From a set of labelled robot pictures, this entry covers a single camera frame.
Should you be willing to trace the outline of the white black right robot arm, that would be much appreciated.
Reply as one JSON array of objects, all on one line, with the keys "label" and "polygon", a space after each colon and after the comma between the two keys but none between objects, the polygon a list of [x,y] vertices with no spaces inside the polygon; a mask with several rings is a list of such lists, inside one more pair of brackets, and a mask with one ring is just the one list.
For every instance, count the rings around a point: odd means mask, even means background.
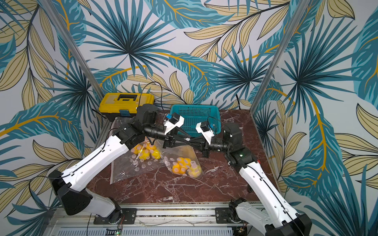
[{"label": "white black right robot arm", "polygon": [[211,151],[224,154],[233,167],[248,183],[263,204],[265,211],[257,210],[246,200],[229,203],[230,219],[245,221],[266,236],[308,236],[312,221],[307,214],[299,214],[274,187],[265,174],[256,156],[244,145],[239,124],[224,124],[222,138],[217,138],[207,121],[198,123],[196,131],[201,134],[191,138],[190,145],[199,145],[204,155]]}]

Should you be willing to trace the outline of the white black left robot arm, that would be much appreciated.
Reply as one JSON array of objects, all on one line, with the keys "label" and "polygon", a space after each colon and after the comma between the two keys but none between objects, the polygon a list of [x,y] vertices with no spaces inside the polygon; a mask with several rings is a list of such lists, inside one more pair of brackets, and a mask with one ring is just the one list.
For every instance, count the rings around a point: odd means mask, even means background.
[{"label": "white black left robot arm", "polygon": [[164,125],[156,125],[158,108],[144,104],[134,118],[119,126],[107,140],[87,157],[64,171],[54,171],[49,179],[67,215],[87,212],[105,218],[119,218],[121,208],[110,198],[89,191],[87,184],[111,162],[136,147],[146,137],[162,140],[164,147],[186,145],[192,137],[181,129],[184,118],[169,114]]}]

